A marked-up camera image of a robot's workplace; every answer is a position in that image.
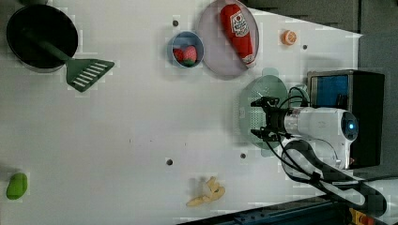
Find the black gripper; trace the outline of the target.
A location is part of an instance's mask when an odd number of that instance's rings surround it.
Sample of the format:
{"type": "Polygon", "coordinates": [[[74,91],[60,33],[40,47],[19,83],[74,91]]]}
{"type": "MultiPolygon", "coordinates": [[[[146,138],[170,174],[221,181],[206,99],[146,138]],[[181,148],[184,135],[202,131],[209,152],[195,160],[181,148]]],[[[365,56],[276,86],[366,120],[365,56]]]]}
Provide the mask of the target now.
{"type": "Polygon", "coordinates": [[[266,129],[252,129],[252,135],[262,141],[268,141],[269,137],[285,133],[284,117],[286,110],[279,108],[279,99],[277,97],[261,97],[251,103],[252,107],[265,107],[266,129]]]}

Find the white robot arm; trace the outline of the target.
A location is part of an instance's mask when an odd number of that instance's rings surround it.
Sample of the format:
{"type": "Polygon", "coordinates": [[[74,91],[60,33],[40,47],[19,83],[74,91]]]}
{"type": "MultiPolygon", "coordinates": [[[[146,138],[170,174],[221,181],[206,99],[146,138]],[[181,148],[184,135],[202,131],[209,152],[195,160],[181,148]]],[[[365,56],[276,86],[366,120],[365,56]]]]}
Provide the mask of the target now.
{"type": "Polygon", "coordinates": [[[351,145],[359,137],[353,113],[335,108],[284,109],[277,97],[260,97],[250,105],[265,114],[265,124],[253,128],[252,135],[265,144],[287,140],[277,158],[291,180],[387,225],[397,225],[397,177],[363,179],[347,172],[351,145]]]}

